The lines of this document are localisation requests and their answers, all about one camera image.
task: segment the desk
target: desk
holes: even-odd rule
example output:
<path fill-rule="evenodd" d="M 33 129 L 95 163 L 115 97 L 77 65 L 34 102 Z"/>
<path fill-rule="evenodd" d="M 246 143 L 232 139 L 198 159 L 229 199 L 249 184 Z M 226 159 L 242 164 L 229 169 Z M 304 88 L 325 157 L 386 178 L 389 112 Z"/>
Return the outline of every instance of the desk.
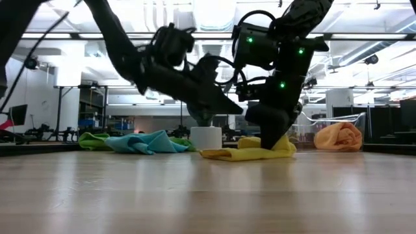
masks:
<path fill-rule="evenodd" d="M 2 234 L 414 233 L 416 160 L 73 151 L 0 158 Z"/>

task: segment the towel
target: towel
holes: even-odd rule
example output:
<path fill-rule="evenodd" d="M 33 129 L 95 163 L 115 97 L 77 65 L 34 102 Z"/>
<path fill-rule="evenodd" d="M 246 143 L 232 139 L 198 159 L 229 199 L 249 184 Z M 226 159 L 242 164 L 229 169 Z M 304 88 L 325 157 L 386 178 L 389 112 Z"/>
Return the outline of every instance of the towel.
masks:
<path fill-rule="evenodd" d="M 105 139 L 109 137 L 110 135 L 106 133 L 94 135 L 91 133 L 83 133 L 78 139 L 78 144 L 80 147 L 88 150 L 111 150 L 111 148 L 105 144 Z"/>
<path fill-rule="evenodd" d="M 176 144 L 180 144 L 181 146 L 188 146 L 187 151 L 196 151 L 196 148 L 194 147 L 194 144 L 188 139 L 177 138 L 177 137 L 173 137 L 173 136 L 171 136 L 169 139 L 170 139 L 170 141 L 172 141 Z"/>
<path fill-rule="evenodd" d="M 180 153 L 187 151 L 190 146 L 182 146 L 172 142 L 165 130 L 154 133 L 133 133 L 125 136 L 109 137 L 105 140 L 112 150 L 117 153 Z"/>
<path fill-rule="evenodd" d="M 200 154 L 207 159 L 247 161 L 292 157 L 296 153 L 296 147 L 289 142 L 289 138 L 286 135 L 283 135 L 271 150 L 261 148 L 260 141 L 259 137 L 245 137 L 239 140 L 238 149 L 208 149 L 200 151 Z"/>
<path fill-rule="evenodd" d="M 341 122 L 321 129 L 313 142 L 320 150 L 359 151 L 363 137 L 354 124 Z"/>

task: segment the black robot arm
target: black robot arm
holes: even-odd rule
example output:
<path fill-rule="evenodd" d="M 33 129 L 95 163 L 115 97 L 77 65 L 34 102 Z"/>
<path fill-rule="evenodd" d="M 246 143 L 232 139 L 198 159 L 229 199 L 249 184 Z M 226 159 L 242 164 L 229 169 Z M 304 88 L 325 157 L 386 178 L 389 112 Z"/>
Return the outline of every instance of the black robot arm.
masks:
<path fill-rule="evenodd" d="M 264 79 L 263 84 L 244 80 L 236 84 L 239 101 L 259 100 L 248 108 L 246 120 L 260 126 L 262 148 L 272 149 L 302 111 L 298 100 L 313 53 L 329 50 L 323 37 L 306 36 L 324 19 L 331 4 L 330 0 L 294 0 L 286 14 L 272 18 L 268 28 L 242 22 L 234 28 L 236 67 L 252 65 L 274 70 L 271 76 L 250 80 Z M 249 12 L 247 16 L 251 14 L 267 13 Z"/>
<path fill-rule="evenodd" d="M 0 2 L 1 26 L 6 32 L 6 36 L 0 37 L 0 49 L 3 51 L 3 48 L 6 48 L 5 54 L 2 53 L 3 56 L 0 56 L 0 69 L 3 71 L 37 8 L 45 1 L 2 0 Z M 186 54 L 193 50 L 192 29 L 179 30 L 172 23 L 167 27 L 161 27 L 145 50 L 138 51 L 129 40 L 107 0 L 85 0 L 85 3 L 103 35 L 109 58 L 116 71 L 124 79 L 134 82 L 141 94 L 152 88 L 213 114 L 242 113 L 241 107 L 224 95 L 221 87 L 215 85 L 212 79 L 207 78 L 215 72 L 216 67 L 210 66 L 212 62 L 209 62 L 214 60 L 214 57 L 200 60 L 193 70 L 175 69 L 186 61 Z M 1 109 L 9 98 L 10 95 L 5 99 Z"/>

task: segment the orange towel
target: orange towel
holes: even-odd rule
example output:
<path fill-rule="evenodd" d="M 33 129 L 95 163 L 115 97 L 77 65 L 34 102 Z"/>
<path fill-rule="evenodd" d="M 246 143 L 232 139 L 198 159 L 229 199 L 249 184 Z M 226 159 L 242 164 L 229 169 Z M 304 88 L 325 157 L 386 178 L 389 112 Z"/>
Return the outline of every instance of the orange towel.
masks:
<path fill-rule="evenodd" d="M 320 130 L 314 139 L 320 150 L 358 151 L 363 145 L 361 132 L 350 122 L 329 125 Z"/>

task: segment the computer screen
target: computer screen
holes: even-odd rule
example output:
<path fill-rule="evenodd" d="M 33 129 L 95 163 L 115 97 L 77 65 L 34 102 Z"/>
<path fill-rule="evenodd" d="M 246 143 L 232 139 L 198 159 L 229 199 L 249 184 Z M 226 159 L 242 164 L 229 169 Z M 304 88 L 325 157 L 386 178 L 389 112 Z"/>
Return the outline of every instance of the computer screen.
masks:
<path fill-rule="evenodd" d="M 8 120 L 13 121 L 13 125 L 25 125 L 27 105 L 20 105 L 8 109 Z"/>
<path fill-rule="evenodd" d="M 400 112 L 402 115 L 402 125 L 416 127 L 416 100 L 400 101 Z"/>

